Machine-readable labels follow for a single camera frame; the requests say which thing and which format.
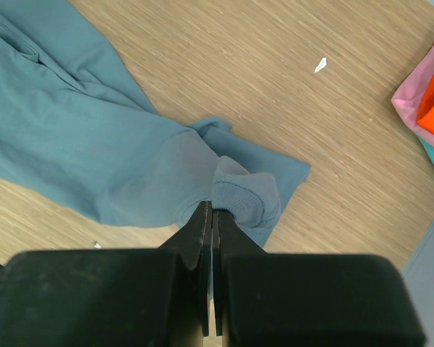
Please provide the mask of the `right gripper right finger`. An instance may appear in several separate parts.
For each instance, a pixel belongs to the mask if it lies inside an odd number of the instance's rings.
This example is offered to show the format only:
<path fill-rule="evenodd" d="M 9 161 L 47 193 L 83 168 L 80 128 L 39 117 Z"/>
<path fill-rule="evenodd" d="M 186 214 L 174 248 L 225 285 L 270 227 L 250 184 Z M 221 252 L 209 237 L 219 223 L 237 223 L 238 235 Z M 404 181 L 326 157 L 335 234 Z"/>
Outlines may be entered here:
<path fill-rule="evenodd" d="M 423 346 L 401 274 L 373 254 L 265 252 L 213 213 L 216 332 L 225 346 Z"/>

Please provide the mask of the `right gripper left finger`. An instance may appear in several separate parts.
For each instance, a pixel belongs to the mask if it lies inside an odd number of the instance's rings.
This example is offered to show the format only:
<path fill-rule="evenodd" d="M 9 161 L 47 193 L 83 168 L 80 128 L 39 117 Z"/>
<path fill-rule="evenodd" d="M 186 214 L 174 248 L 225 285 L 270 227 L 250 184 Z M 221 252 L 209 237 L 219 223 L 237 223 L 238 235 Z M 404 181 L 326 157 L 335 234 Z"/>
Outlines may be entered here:
<path fill-rule="evenodd" d="M 0 346 L 201 346 L 212 207 L 155 249 L 23 252 L 0 274 Z"/>

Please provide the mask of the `grey-blue t shirt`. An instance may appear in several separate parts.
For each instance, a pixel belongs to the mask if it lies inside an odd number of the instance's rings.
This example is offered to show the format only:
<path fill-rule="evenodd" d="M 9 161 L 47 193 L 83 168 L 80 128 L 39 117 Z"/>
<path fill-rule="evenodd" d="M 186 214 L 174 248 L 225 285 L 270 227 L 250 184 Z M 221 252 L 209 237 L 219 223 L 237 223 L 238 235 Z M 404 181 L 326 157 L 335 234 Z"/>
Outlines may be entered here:
<path fill-rule="evenodd" d="M 66 1 L 0 1 L 0 178 L 110 226 L 183 226 L 202 201 L 264 245 L 310 167 L 230 123 L 161 116 Z"/>

